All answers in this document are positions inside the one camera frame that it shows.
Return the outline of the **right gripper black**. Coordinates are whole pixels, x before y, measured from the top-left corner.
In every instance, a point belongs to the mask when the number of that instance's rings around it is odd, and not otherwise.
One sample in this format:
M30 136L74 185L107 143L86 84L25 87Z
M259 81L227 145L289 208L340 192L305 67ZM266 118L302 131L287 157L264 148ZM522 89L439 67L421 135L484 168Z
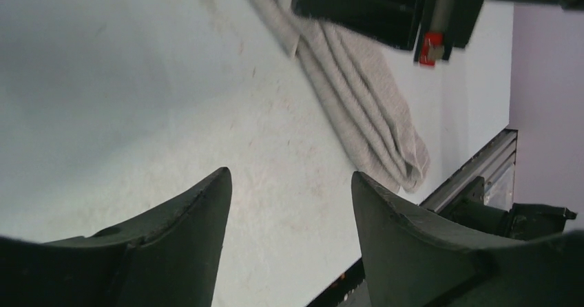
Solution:
M399 50L413 50L419 28L414 61L434 66L448 61L454 48L466 48L487 0L424 1L292 0L292 9L301 17L336 23ZM583 0L495 1L583 10Z

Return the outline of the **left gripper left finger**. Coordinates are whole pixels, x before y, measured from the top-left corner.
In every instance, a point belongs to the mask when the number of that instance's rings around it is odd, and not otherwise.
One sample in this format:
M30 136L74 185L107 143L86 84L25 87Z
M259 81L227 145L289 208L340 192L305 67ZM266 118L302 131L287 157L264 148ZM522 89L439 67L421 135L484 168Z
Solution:
M210 306L231 173L90 237L47 243L1 238L2 306Z

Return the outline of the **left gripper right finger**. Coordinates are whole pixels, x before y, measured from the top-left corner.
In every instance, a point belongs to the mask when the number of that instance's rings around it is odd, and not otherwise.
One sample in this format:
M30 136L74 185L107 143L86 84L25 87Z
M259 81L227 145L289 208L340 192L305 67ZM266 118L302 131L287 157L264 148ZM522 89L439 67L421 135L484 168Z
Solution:
M532 241L451 222L362 172L351 191L373 306L582 306L583 232Z

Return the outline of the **grey cloth napkin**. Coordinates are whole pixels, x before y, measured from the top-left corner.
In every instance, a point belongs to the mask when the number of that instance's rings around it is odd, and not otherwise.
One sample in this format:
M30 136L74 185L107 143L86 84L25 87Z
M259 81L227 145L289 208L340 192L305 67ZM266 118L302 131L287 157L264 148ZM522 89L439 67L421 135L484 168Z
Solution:
M292 0L250 0L285 52L303 67L346 155L391 191L416 192L430 155L374 41L302 18Z

